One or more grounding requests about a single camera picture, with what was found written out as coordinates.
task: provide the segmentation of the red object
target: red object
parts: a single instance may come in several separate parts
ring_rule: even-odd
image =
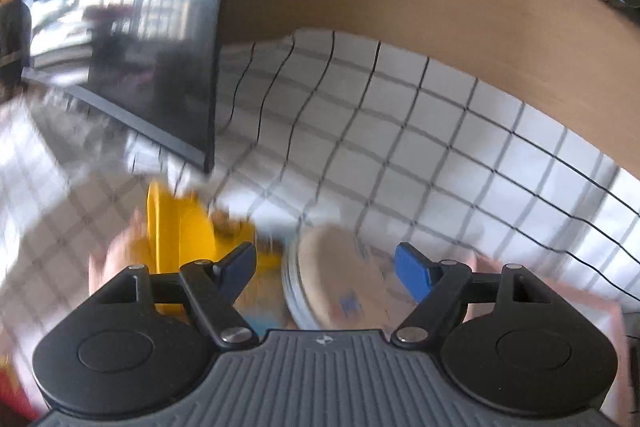
[[[0,357],[0,401],[27,420],[36,420],[40,415],[33,410],[20,381],[8,360]]]

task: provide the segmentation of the person's hand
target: person's hand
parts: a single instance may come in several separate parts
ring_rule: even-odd
[[[145,219],[136,208],[129,226],[111,241],[109,248],[101,248],[89,256],[89,295],[130,264],[150,262]]]

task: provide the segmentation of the metal screw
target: metal screw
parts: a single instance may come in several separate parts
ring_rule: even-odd
[[[245,327],[235,327],[228,328],[222,332],[222,340],[229,344],[241,344],[245,341],[248,341],[253,333],[249,328]]]
[[[406,328],[402,328],[396,332],[396,337],[398,337],[398,340],[403,343],[421,342],[426,340],[428,336],[429,333],[422,328],[417,328],[415,326],[407,326]]]

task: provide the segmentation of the ribbed gray surface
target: ribbed gray surface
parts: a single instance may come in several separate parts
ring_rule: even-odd
[[[328,336],[331,341],[321,344]],[[275,331],[261,346],[227,353],[184,400],[151,415],[91,422],[54,412],[45,427],[501,427],[606,426],[600,412],[521,420],[451,387],[427,355],[389,346],[377,331]]]

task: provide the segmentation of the hand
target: hand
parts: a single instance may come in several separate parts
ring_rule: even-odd
[[[89,295],[131,264],[151,263],[146,222],[139,209],[134,209],[129,226],[120,232],[105,251],[89,256]]]

